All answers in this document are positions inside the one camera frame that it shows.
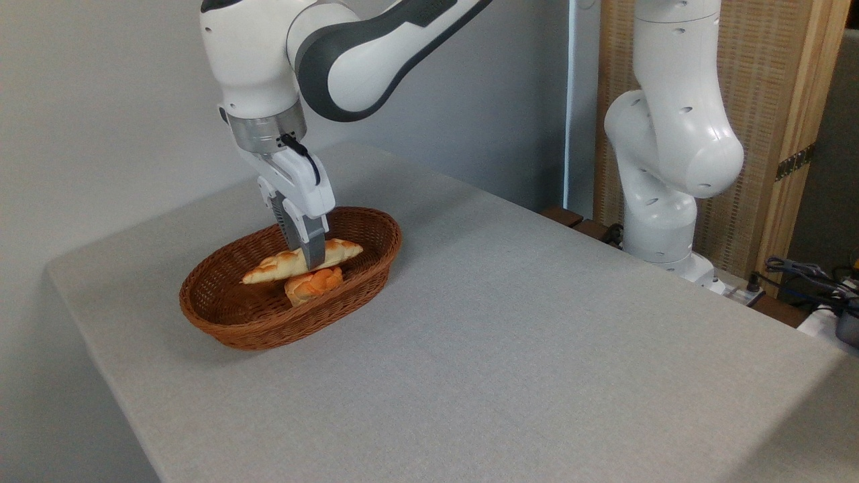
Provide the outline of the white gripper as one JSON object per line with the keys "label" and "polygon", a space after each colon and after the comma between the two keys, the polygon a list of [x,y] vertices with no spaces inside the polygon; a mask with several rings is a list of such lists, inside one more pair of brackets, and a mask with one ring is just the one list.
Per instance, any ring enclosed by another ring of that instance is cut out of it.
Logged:
{"label": "white gripper", "polygon": [[336,205],[325,168],[316,156],[286,149],[257,154],[239,149],[258,172],[261,195],[270,207],[289,250],[301,250],[307,269],[325,262],[326,214]]}

